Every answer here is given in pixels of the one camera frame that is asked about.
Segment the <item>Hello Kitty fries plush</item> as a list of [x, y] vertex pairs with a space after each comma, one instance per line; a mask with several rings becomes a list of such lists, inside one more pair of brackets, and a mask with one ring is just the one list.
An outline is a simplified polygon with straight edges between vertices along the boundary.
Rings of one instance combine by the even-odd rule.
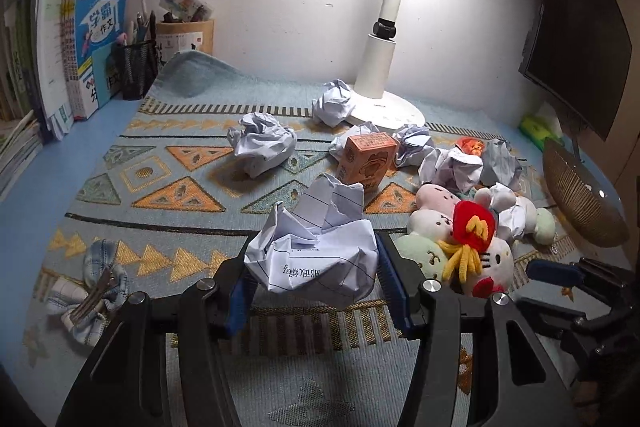
[[464, 200], [454, 206], [451, 237], [436, 244], [447, 257], [442, 279], [457, 279], [464, 295], [488, 298], [505, 293], [512, 282], [511, 247], [497, 235], [494, 213], [477, 202]]

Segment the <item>large paper ball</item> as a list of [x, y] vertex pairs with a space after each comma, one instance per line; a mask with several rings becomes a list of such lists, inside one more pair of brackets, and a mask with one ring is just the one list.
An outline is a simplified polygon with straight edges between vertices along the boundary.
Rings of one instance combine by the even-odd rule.
[[248, 243], [244, 265], [273, 294], [292, 294], [337, 309], [370, 295], [378, 245], [364, 217], [360, 183], [321, 173], [292, 210], [274, 204]]

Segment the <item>grey paper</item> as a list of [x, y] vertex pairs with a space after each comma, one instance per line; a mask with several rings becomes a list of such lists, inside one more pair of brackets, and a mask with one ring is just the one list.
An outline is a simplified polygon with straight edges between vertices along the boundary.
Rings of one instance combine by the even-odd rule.
[[480, 174], [480, 183], [485, 186], [493, 186], [500, 183], [514, 188], [518, 185], [522, 174], [522, 165], [503, 139], [490, 140], [483, 150], [483, 170]]

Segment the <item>orange cardboard box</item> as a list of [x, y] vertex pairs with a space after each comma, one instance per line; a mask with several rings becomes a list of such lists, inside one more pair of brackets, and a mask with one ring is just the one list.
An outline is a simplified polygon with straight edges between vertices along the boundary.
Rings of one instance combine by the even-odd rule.
[[360, 183], [371, 192], [378, 187], [395, 161], [398, 142], [385, 132], [356, 134], [347, 138], [336, 177], [350, 185]]

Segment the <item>brown woven basket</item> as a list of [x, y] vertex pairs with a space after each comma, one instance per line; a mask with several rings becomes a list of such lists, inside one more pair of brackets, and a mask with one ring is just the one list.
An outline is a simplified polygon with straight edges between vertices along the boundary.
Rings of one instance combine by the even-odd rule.
[[593, 245], [611, 248], [629, 239], [626, 221], [580, 159], [563, 145], [544, 140], [542, 167], [548, 190], [570, 225]]

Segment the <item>patterned blue woven mat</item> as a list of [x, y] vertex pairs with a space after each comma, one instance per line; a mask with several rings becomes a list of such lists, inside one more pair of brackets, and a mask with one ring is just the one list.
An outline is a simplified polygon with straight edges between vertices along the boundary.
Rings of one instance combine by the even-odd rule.
[[[479, 199], [442, 214], [420, 259], [376, 225], [344, 174], [297, 184], [293, 202], [249, 215], [183, 176], [132, 203], [136, 222], [85, 253], [64, 306], [60, 426], [448, 426], [461, 337], [473, 338], [472, 426], [574, 426], [565, 387], [502, 291], [478, 298], [451, 280], [504, 254]], [[152, 233], [141, 253], [122, 233]]]

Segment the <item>green tissue box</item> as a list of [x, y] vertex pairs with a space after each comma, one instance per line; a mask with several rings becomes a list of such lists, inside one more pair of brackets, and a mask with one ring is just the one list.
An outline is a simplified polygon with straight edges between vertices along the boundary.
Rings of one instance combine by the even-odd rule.
[[535, 114], [525, 115], [518, 124], [518, 130], [532, 142], [538, 150], [544, 150], [547, 140], [563, 144], [563, 130], [555, 109], [544, 102]]

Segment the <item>orange snack packet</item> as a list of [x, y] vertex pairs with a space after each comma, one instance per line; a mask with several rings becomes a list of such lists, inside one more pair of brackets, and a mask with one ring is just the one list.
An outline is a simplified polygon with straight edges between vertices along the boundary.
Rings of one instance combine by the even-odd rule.
[[457, 139], [456, 147], [465, 154], [480, 157], [485, 150], [485, 143], [482, 140], [472, 138], [472, 136], [462, 136]]

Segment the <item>white desk lamp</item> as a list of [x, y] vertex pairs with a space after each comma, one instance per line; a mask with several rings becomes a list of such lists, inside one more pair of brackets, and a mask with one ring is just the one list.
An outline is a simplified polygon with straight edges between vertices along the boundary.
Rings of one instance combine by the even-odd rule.
[[401, 0], [382, 0], [354, 84], [356, 105], [348, 117], [352, 124], [370, 122], [387, 132], [394, 132], [405, 124], [425, 124], [420, 109], [386, 90], [396, 49], [400, 4]]

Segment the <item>black monitor screen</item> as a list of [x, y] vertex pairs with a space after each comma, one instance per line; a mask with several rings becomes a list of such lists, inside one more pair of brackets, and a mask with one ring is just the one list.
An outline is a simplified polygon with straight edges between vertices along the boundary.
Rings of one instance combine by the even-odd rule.
[[623, 98], [631, 52], [616, 0], [541, 0], [520, 73], [605, 140]]

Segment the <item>flat stacked books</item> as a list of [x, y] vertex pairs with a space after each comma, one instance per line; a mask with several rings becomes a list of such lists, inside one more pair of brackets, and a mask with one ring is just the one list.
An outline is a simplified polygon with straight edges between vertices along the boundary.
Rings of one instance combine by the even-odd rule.
[[2, 121], [0, 154], [0, 200], [12, 187], [43, 148], [40, 124], [33, 110], [22, 119]]

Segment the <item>black mesh pen holder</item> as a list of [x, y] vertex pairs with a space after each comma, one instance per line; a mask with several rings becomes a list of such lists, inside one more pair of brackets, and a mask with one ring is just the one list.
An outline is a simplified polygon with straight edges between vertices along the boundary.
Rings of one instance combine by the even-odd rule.
[[141, 100], [158, 75], [156, 42], [146, 40], [131, 46], [116, 46], [116, 66], [122, 85], [122, 98]]

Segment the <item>beige round pen cup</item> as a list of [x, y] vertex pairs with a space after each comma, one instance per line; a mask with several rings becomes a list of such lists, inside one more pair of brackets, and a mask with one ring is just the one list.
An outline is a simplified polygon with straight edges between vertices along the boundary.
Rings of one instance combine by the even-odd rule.
[[162, 66], [181, 52], [213, 54], [215, 21], [209, 4], [202, 0], [160, 0], [160, 7], [165, 13], [155, 28]]

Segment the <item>upright books at left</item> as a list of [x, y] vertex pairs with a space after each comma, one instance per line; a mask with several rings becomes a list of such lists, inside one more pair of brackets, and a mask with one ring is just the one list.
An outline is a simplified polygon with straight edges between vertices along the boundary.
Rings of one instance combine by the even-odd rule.
[[35, 44], [35, 0], [1, 0], [1, 90], [9, 115], [43, 120]]

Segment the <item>blue cover workbook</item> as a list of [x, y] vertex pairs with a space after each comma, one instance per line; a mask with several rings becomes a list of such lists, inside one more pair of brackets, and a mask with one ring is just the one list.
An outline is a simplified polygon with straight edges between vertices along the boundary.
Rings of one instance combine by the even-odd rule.
[[87, 120], [119, 90], [112, 52], [124, 32], [126, 0], [61, 0], [61, 43], [70, 107]]

